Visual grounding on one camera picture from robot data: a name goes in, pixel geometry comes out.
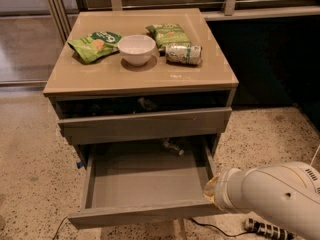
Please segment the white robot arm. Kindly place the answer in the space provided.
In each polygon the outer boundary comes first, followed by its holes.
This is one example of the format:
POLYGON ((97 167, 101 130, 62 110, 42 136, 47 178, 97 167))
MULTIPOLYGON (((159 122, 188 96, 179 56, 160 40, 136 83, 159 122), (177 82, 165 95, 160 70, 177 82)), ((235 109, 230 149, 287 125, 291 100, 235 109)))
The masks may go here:
POLYGON ((320 240, 320 173, 306 163, 232 168, 209 180, 203 193, 224 212, 254 212, 305 240, 320 240))

